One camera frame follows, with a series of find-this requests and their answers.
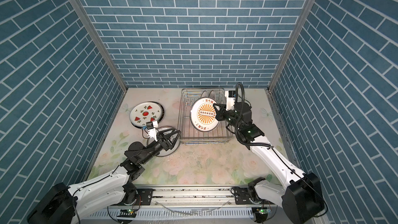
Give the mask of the patterned brown white plate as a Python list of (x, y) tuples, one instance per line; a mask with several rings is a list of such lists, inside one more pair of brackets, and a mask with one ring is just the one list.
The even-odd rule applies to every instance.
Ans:
[[(171, 126), (163, 126), (163, 127), (158, 128), (158, 130), (164, 131), (164, 134), (170, 134), (172, 131), (176, 131), (176, 129)], [(172, 153), (174, 153), (180, 145), (180, 134), (172, 135), (170, 140), (173, 141), (174, 139), (176, 139), (176, 144), (172, 149), (162, 150), (156, 156), (157, 157), (167, 157), (167, 156), (171, 155)]]

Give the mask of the red rim white plate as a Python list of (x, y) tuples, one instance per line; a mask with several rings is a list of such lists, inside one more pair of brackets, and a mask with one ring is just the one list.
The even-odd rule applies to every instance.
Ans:
[(195, 129), (200, 132), (210, 132), (219, 125), (213, 106), (215, 103), (217, 104), (210, 97), (202, 97), (194, 102), (190, 111), (190, 121)]

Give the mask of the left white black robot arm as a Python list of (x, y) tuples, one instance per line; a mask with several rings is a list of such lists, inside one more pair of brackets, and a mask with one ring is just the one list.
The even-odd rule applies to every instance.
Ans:
[(126, 159), (110, 172), (73, 185), (54, 185), (27, 217), (29, 224), (77, 224), (82, 218), (114, 204), (135, 204), (140, 196), (133, 181), (143, 165), (162, 151), (172, 150), (181, 132), (175, 128), (151, 129), (154, 141), (148, 146), (132, 143)]

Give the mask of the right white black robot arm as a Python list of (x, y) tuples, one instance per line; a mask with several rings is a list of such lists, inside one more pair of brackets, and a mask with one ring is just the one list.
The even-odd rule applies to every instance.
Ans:
[(278, 178), (280, 185), (259, 177), (248, 184), (251, 201), (263, 200), (281, 206), (294, 224), (303, 224), (329, 211), (323, 197), (320, 179), (314, 173), (305, 173), (290, 162), (251, 120), (251, 109), (239, 102), (229, 110), (225, 104), (214, 104), (216, 119), (234, 127), (237, 141), (258, 156)]

